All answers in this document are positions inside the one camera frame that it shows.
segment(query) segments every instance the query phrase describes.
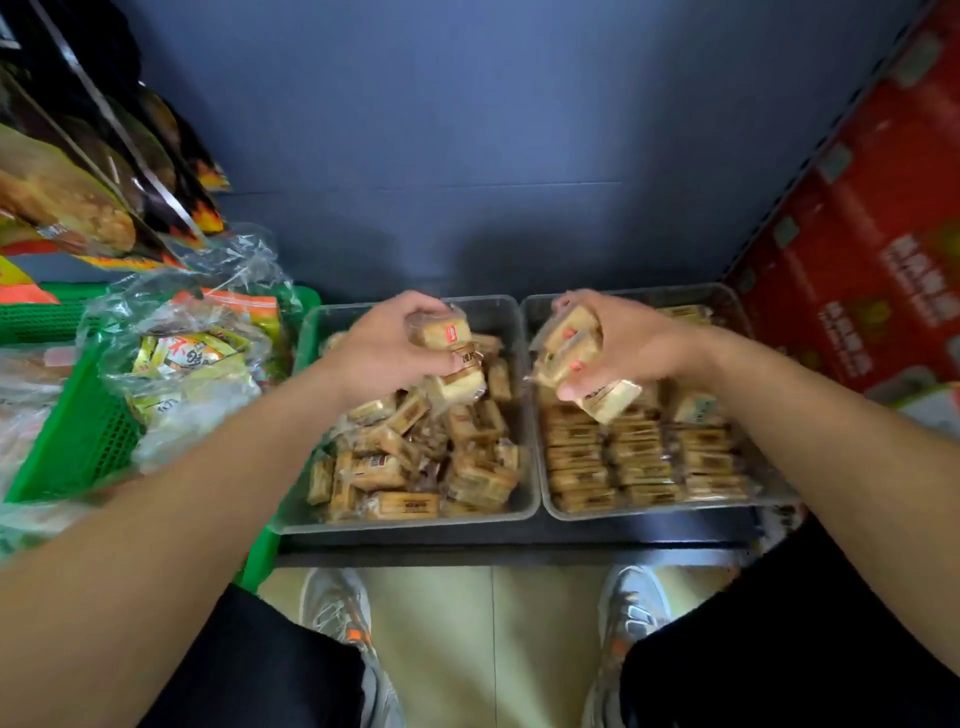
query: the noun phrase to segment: blue wall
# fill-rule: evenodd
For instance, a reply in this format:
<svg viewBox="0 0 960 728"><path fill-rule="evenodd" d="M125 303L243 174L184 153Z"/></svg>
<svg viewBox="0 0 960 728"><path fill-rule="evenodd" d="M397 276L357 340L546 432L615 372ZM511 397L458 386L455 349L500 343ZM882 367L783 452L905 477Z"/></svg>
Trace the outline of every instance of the blue wall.
<svg viewBox="0 0 960 728"><path fill-rule="evenodd" d="M329 298L716 279L918 0L125 0Z"/></svg>

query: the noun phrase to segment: hand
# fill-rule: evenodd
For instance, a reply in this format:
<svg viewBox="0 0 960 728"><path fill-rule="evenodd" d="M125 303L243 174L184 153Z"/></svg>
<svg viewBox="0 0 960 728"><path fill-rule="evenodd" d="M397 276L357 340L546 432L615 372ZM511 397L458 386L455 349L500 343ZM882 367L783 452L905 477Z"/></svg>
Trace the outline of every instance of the hand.
<svg viewBox="0 0 960 728"><path fill-rule="evenodd" d="M411 344L405 326L407 316L417 311L449 310L440 299L405 291L367 311L314 367L334 380L346 408L407 389L426 375L453 374L461 366L459 357Z"/></svg>
<svg viewBox="0 0 960 728"><path fill-rule="evenodd" d="M710 327L675 321L643 303L596 291L564 294L553 308L557 311L568 303L585 305L599 319L603 350L557 389L559 399L585 397L618 379L643 384L666 376L690 383L700 378L706 362L703 333Z"/></svg>

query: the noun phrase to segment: sneaker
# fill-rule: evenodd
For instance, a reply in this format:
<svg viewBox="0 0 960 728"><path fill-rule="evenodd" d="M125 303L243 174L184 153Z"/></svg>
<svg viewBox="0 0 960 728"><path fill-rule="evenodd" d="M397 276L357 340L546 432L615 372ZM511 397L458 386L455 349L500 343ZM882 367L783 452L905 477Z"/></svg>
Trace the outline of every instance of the sneaker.
<svg viewBox="0 0 960 728"><path fill-rule="evenodd" d="M360 725L364 728L403 728L406 721L387 673L376 658L371 636L370 598L353 569L313 569L300 591L300 624L363 653L363 693Z"/></svg>
<svg viewBox="0 0 960 728"><path fill-rule="evenodd" d="M583 728L622 728L620 670L638 640L672 619L663 585L644 567L614 567L600 592L600 672L590 686Z"/></svg>

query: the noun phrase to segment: gray plastic tray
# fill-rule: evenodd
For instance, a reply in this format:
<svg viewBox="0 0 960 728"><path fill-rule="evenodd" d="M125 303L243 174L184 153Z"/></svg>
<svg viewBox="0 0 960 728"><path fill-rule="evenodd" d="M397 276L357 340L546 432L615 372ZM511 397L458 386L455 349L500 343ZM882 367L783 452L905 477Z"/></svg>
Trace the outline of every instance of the gray plastic tray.
<svg viewBox="0 0 960 728"><path fill-rule="evenodd" d="M723 321L726 328L753 338L753 330L740 305L736 294L723 283L698 283L696 285L663 286L660 288L634 288L623 291L604 291L604 293L622 296L640 301L654 307L670 305L689 305L702 303L713 310L714 318ZM550 317L550 304L557 294L529 296L520 305L528 340L531 340L540 327ZM543 505L556 519L561 521L589 521L591 519L629 516L641 513L666 513L670 511L688 511L701 508L723 508L730 506L784 505L800 502L796 491L783 479L756 449L745 452L747 472L754 494L747 500L706 501L658 505L649 508L617 508L610 511L591 511L583 514L565 513L558 509L550 496L547 480L546 462L543 459L543 445L540 437L540 403L536 397L531 399L534 408L534 425L537 435L537 457L535 465L540 469L540 486Z"/></svg>
<svg viewBox="0 0 960 728"><path fill-rule="evenodd" d="M501 407L501 410L510 428L511 438L514 442L526 447L532 454L533 461L531 467L527 468L527 474L510 496L509 511L489 516L461 516L417 521L318 522L313 514L313 508L306 503L309 472L304 470L297 483L280 503L276 515L270 522L270 528L275 533L285 535L523 521L537 513L537 509L540 508L540 494L543 492L543 486L540 483L543 470L537 465L541 455L533 409L533 393L528 387L523 386L523 378L530 371L530 359L520 307L510 296L471 296L444 300L464 309L471 329L478 333L495 334L503 339L503 355L510 362L515 401L510 406ZM373 303L322 306L307 315L303 327L304 330L310 330L308 327L314 328L319 333L317 340L322 343L330 334L350 328L354 321L370 310L371 306Z"/></svg>

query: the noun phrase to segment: black shorts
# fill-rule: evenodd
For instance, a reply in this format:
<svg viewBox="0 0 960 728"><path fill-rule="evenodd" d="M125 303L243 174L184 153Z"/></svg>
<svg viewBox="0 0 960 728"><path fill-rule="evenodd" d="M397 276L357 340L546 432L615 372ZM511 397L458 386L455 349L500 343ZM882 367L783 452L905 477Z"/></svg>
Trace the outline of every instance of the black shorts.
<svg viewBox="0 0 960 728"><path fill-rule="evenodd" d="M230 586L140 725L354 728L363 672L356 649ZM620 699L628 728L960 725L960 679L813 519L726 591L634 645Z"/></svg>

